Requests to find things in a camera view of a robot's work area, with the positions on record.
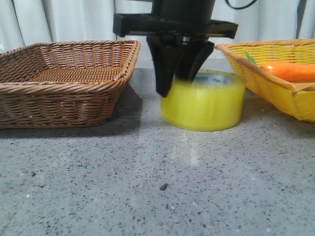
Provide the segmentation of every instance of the packing tape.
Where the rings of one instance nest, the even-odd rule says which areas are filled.
[[[200,70],[193,83],[175,79],[168,96],[161,98],[162,117],[189,130],[231,128],[240,122],[245,87],[241,77],[213,70]]]

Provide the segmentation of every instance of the white curtain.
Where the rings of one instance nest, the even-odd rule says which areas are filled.
[[[230,0],[234,6],[250,0]],[[133,0],[0,0],[0,52],[36,42],[116,39],[114,12],[150,12],[152,3]],[[315,38],[315,0],[258,0],[250,8],[233,10],[216,0],[212,19],[239,24],[235,39],[210,38],[214,43]],[[151,67],[143,36],[137,67]],[[222,58],[214,52],[210,58]]]

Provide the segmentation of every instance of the carrot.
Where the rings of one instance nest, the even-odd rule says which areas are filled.
[[[315,81],[315,64],[298,64],[286,61],[266,61],[261,68],[289,82]]]

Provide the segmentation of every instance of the black cable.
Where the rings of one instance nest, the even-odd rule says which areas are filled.
[[[251,5],[253,5],[255,2],[257,2],[257,0],[252,0],[250,3],[248,3],[248,4],[245,5],[245,6],[234,7],[234,6],[232,6],[232,5],[230,4],[229,0],[225,0],[225,3],[226,3],[229,7],[233,8],[233,9],[235,9],[235,10],[242,10],[242,9],[248,8],[248,7],[250,7]]]

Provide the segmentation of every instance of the yellow wicker basket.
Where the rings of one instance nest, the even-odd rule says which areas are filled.
[[[315,121],[315,83],[290,83],[260,68],[263,62],[271,60],[315,63],[315,39],[219,44],[216,49],[223,51],[251,91],[298,120]],[[257,65],[246,59],[245,51]]]
[[[0,128],[101,125],[129,81],[135,40],[38,43],[0,55]]]

